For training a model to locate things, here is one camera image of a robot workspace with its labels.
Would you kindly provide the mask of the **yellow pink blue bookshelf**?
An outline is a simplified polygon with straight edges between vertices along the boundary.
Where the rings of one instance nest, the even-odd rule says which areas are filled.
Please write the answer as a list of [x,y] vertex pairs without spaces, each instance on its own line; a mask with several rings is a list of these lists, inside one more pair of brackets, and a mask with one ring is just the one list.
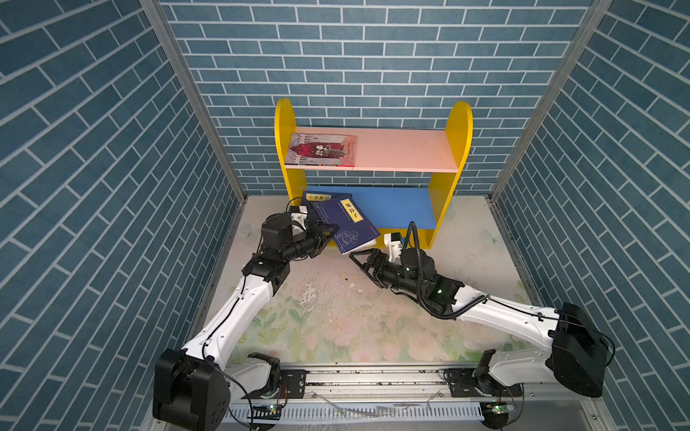
[[444,130],[307,128],[307,134],[351,135],[354,161],[334,172],[425,172],[425,188],[364,185],[319,187],[321,192],[350,193],[381,233],[405,233],[417,224],[420,245],[433,246],[470,153],[474,116],[466,102],[455,104]]

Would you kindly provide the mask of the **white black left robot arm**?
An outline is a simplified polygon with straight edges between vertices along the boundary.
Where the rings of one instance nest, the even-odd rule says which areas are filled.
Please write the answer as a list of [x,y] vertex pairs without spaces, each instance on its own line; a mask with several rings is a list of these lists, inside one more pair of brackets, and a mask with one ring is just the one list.
[[155,367],[152,414],[187,430],[215,430],[238,400],[280,395],[280,361],[253,353],[231,370],[230,354],[271,301],[294,260],[320,255],[339,228],[300,213],[270,215],[242,278],[210,322],[181,349],[168,349]]

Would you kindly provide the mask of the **navy book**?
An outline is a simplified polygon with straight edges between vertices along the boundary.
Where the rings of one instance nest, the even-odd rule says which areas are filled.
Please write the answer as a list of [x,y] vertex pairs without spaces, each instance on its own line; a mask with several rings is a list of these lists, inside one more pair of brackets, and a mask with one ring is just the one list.
[[377,245],[381,234],[352,196],[315,202],[314,209],[324,223],[340,227],[333,239],[341,254],[364,251]]
[[305,206],[309,212],[315,212],[315,202],[324,202],[331,199],[346,199],[350,197],[350,193],[319,192],[307,190],[302,195],[301,206]]

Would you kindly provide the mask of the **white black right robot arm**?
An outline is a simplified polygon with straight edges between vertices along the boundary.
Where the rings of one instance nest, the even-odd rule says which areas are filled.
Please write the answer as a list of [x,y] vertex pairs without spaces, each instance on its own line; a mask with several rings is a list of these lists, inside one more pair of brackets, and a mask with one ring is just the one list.
[[438,274],[434,260],[415,248],[398,260],[379,249],[354,252],[350,259],[376,286],[413,300],[435,319],[481,324],[530,343],[516,353],[483,353],[474,380],[484,393],[544,383],[602,396],[615,347],[578,305],[537,307],[491,296]]

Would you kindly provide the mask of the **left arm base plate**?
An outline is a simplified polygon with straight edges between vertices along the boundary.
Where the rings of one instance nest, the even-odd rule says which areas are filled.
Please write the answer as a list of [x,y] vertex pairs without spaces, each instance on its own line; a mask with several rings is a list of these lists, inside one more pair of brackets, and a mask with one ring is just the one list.
[[292,400],[303,399],[307,387],[307,370],[286,369],[280,371],[280,378],[272,376],[267,385],[250,394],[252,399]]

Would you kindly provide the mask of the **red illustrated cover book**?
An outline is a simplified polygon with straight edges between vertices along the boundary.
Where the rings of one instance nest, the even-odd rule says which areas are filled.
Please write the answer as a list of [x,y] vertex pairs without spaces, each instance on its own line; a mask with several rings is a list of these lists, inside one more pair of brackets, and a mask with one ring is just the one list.
[[291,136],[286,164],[299,166],[353,166],[357,139],[352,135],[305,134]]

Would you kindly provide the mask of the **green circuit board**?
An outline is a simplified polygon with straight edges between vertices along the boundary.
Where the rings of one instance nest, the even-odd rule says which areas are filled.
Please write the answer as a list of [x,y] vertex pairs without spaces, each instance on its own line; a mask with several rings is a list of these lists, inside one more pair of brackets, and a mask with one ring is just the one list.
[[481,423],[490,430],[501,430],[510,422],[510,409],[506,403],[481,403]]
[[259,405],[251,408],[251,420],[279,421],[282,416],[283,406],[277,404]]

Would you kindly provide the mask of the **left green circuit board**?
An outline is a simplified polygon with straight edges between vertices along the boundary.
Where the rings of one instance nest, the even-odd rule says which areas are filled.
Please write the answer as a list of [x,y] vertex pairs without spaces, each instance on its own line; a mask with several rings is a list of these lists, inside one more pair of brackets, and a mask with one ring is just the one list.
[[259,405],[251,408],[251,420],[279,421],[282,416],[283,406],[277,404]]

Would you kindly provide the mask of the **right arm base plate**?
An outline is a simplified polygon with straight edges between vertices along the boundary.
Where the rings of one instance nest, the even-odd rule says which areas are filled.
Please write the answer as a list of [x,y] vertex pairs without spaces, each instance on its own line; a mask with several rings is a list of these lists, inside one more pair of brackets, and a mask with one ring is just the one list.
[[470,368],[449,368],[441,372],[453,398],[472,397],[520,397],[524,394],[521,384],[504,386],[488,374],[477,377]]

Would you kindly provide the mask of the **right green circuit board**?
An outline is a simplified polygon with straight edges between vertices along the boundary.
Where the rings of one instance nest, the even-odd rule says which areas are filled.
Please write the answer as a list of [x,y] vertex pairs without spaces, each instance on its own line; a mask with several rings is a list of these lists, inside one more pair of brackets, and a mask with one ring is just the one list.
[[506,403],[481,403],[481,423],[490,430],[501,430],[510,422],[510,409]]

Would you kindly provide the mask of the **aluminium front rail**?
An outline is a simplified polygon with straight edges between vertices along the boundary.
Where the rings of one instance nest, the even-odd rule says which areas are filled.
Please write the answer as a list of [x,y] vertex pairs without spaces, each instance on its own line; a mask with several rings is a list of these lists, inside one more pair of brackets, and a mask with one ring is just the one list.
[[[307,370],[307,387],[303,399],[292,399],[290,402],[445,402],[446,400],[533,400],[533,402],[580,402],[586,398],[569,391],[559,384],[521,384],[524,394],[520,397],[472,397],[453,398],[449,387],[441,377],[441,372],[449,368],[470,368],[472,364],[451,363],[439,364],[335,364],[307,365],[283,363],[281,370]],[[239,400],[259,389],[267,382],[260,379],[262,370],[247,370],[242,366],[228,368],[222,377],[226,378],[231,393],[231,401]]]

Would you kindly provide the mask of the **floral table mat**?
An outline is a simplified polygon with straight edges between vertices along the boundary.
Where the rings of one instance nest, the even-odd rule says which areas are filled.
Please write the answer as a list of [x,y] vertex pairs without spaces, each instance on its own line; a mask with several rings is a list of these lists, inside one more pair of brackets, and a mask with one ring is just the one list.
[[[526,287],[482,197],[456,196],[431,252],[438,273],[519,303]],[[294,262],[230,356],[284,363],[477,362],[487,349],[523,350],[523,339],[478,323],[439,321],[374,285],[334,247]]]

